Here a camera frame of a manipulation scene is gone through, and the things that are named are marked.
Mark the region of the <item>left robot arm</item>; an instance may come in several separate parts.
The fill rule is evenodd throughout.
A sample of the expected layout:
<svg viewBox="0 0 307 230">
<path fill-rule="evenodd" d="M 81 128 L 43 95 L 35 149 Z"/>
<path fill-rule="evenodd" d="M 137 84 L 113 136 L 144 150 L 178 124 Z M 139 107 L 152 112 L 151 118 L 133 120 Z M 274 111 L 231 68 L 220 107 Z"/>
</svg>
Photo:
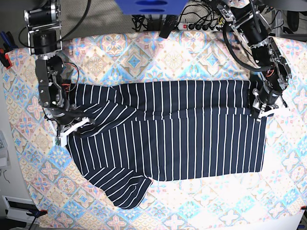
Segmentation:
<svg viewBox="0 0 307 230">
<path fill-rule="evenodd" d="M 263 118 L 276 113 L 286 113 L 288 105 L 283 100 L 283 92 L 292 77 L 291 69 L 274 39 L 269 35 L 272 29 L 255 3 L 250 1 L 244 8 L 235 8 L 220 0 L 216 4 L 216 9 L 225 20 L 223 38 L 231 56 L 242 67 L 263 75 L 261 89 L 252 90 L 253 116 Z M 251 49 L 257 68 L 244 63 L 236 56 L 227 38 L 228 31 L 233 31 L 240 43 Z"/>
</svg>

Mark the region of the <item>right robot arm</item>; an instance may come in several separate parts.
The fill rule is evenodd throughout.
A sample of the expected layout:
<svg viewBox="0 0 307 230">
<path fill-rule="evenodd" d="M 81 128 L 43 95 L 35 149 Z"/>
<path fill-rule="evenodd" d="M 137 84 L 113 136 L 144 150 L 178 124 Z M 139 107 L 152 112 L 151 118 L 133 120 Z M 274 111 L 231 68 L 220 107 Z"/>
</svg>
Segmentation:
<svg viewBox="0 0 307 230">
<path fill-rule="evenodd" d="M 24 11 L 28 30 L 28 47 L 37 57 L 35 74 L 38 80 L 40 105 L 50 112 L 50 119 L 61 126 L 81 120 L 81 112 L 68 99 L 70 88 L 62 78 L 64 62 L 58 56 L 62 50 L 60 3 L 45 0 L 30 10 Z"/>
</svg>

